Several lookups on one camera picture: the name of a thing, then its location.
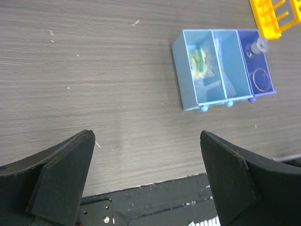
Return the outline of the bundle of plastic pipettes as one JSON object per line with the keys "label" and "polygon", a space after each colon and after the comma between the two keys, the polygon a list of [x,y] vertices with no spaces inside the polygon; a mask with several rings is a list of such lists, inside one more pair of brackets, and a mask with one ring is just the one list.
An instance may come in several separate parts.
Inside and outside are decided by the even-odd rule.
{"label": "bundle of plastic pipettes", "polygon": [[236,95],[236,91],[235,91],[231,81],[229,80],[229,78],[225,72],[224,65],[223,65],[221,38],[220,37],[215,38],[214,41],[215,41],[216,48],[217,48],[217,56],[218,56],[219,63],[220,63],[222,77],[223,77],[223,81],[224,81],[224,85],[225,85],[225,91],[226,91],[227,97],[232,98]]}

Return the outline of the blue compartment box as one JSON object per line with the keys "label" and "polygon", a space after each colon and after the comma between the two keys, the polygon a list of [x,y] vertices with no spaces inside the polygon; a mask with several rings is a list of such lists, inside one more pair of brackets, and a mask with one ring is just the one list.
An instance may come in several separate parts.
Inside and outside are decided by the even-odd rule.
{"label": "blue compartment box", "polygon": [[[217,48],[214,39],[221,38],[222,57],[225,72],[231,81],[236,95],[227,97],[222,77]],[[185,111],[201,110],[206,112],[211,106],[232,107],[235,102],[255,102],[258,97],[275,94],[269,73],[266,53],[253,54],[251,44],[261,35],[255,29],[186,29],[172,44],[174,65]],[[202,45],[208,41],[213,49],[215,76],[209,79],[193,80],[187,48]],[[256,89],[252,74],[263,68],[269,75],[271,87],[266,92]]]}

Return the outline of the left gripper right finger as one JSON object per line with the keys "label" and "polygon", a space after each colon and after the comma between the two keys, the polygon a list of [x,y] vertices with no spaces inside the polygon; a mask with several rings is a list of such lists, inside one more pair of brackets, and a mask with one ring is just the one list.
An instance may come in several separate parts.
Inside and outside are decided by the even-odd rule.
{"label": "left gripper right finger", "polygon": [[208,131],[200,147],[221,225],[300,225],[300,157],[275,161]]}

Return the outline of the yellow test tube rack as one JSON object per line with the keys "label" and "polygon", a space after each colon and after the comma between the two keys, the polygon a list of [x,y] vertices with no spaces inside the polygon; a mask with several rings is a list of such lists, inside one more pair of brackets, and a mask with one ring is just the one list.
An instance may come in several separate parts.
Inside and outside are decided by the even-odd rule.
{"label": "yellow test tube rack", "polygon": [[291,0],[289,2],[293,12],[293,20],[280,26],[278,22],[287,17],[289,12],[286,11],[277,16],[275,10],[284,5],[286,3],[285,0],[280,0],[275,5],[272,4],[271,0],[249,0],[254,20],[261,36],[268,40],[279,39],[282,32],[301,23],[301,2],[299,0]]}

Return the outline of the clear glass beaker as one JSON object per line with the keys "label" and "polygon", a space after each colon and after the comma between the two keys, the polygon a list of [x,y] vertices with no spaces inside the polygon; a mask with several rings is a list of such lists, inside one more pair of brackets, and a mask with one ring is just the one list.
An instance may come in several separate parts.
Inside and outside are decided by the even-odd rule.
{"label": "clear glass beaker", "polygon": [[263,68],[257,68],[252,74],[252,80],[257,90],[266,92],[270,89],[270,79],[268,73]]}

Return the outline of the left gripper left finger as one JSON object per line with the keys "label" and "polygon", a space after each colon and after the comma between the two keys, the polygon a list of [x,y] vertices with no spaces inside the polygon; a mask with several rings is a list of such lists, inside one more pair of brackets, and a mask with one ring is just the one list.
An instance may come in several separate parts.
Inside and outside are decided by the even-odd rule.
{"label": "left gripper left finger", "polygon": [[73,226],[95,135],[83,130],[44,151],[0,168],[2,226]]}

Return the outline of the small glass flask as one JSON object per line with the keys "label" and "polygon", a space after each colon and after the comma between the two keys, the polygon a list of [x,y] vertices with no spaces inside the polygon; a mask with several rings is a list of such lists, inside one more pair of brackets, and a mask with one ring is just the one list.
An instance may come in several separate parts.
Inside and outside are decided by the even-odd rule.
{"label": "small glass flask", "polygon": [[251,44],[250,50],[253,54],[267,53],[269,51],[269,40],[265,37],[259,37]]}

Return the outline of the plastic bag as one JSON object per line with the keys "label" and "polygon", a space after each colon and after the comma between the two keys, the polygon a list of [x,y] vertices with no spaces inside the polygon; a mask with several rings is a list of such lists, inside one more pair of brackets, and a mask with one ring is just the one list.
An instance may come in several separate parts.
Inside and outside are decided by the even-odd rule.
{"label": "plastic bag", "polygon": [[193,80],[213,78],[214,54],[209,42],[187,48]]}

